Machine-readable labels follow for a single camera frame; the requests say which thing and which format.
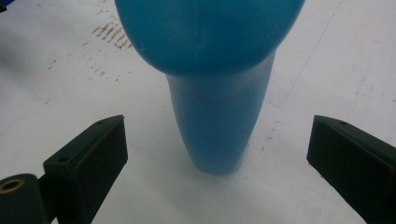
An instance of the bottle body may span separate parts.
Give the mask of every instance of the bottle body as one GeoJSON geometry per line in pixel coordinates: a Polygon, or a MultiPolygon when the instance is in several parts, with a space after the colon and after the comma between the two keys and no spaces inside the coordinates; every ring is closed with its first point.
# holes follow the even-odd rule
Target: bottle body
{"type": "Polygon", "coordinates": [[[166,74],[194,164],[239,167],[277,46],[304,0],[116,0],[136,51],[166,74]]]}
{"type": "Polygon", "coordinates": [[[242,163],[271,76],[275,53],[220,77],[167,76],[183,142],[201,171],[227,175],[242,163]]]}

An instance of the white surface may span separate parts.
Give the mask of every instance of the white surface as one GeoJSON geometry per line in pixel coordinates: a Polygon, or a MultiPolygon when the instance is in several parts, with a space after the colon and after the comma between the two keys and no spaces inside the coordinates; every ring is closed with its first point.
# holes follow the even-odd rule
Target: white surface
{"type": "Polygon", "coordinates": [[[305,156],[315,114],[396,146],[395,24],[394,0],[307,0],[244,164],[211,176],[191,164],[165,76],[122,37],[113,1],[17,0],[0,14],[0,179],[42,176],[73,137],[123,114],[130,159],[93,223],[364,223],[305,156]]]}

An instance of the screw hole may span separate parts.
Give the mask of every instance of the screw hole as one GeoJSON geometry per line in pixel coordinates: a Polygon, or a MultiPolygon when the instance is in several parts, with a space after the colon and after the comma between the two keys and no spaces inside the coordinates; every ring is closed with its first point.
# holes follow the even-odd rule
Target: screw hole
{"type": "Polygon", "coordinates": [[[12,179],[0,185],[0,194],[10,193],[24,184],[24,179],[12,179]]]}
{"type": "Polygon", "coordinates": [[[61,157],[61,158],[58,159],[58,162],[66,162],[68,160],[69,160],[68,157],[61,157]]]}

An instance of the blue object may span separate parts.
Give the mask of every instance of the blue object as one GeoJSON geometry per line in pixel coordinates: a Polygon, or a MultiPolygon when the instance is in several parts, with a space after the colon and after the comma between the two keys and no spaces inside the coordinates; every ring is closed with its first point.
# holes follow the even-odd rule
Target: blue object
{"type": "Polygon", "coordinates": [[[3,2],[4,5],[8,5],[11,2],[13,2],[14,0],[1,0],[3,2]]]}
{"type": "Polygon", "coordinates": [[[116,0],[136,51],[166,74],[194,164],[225,175],[241,164],[277,46],[304,0],[116,0]]]}

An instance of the white table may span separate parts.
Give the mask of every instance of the white table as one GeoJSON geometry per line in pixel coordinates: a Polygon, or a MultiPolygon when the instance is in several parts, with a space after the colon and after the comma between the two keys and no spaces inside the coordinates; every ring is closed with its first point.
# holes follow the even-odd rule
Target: white table
{"type": "Polygon", "coordinates": [[[305,157],[316,114],[396,146],[395,25],[394,0],[307,0],[242,167],[212,176],[192,165],[165,76],[113,1],[17,0],[0,14],[0,179],[42,176],[55,151],[123,114],[130,159],[93,223],[364,223],[305,157]]]}

